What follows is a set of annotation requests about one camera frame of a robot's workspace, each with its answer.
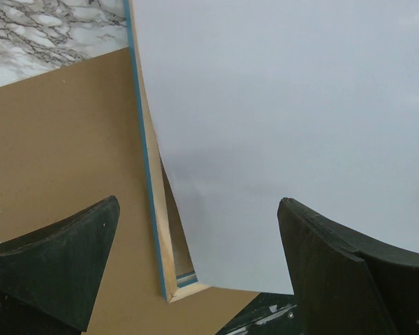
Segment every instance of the wooden frame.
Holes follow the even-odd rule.
[[[193,270],[172,191],[162,168],[159,146],[142,78],[140,55],[136,47],[135,18],[131,0],[124,0],[124,7],[161,290],[167,302],[175,302],[200,292],[208,286],[198,282]]]

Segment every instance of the gray marble vein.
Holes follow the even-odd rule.
[[[126,46],[123,0],[0,0],[0,86]]]

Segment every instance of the white marble countertop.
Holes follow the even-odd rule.
[[[123,0],[0,0],[0,87],[126,46]]]

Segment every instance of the brown board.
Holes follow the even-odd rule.
[[[167,304],[127,49],[0,88],[0,240],[116,195],[121,216],[88,334],[214,334],[252,292]]]

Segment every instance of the white paper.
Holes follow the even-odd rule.
[[[419,252],[419,0],[133,0],[198,278],[292,293],[281,198]]]

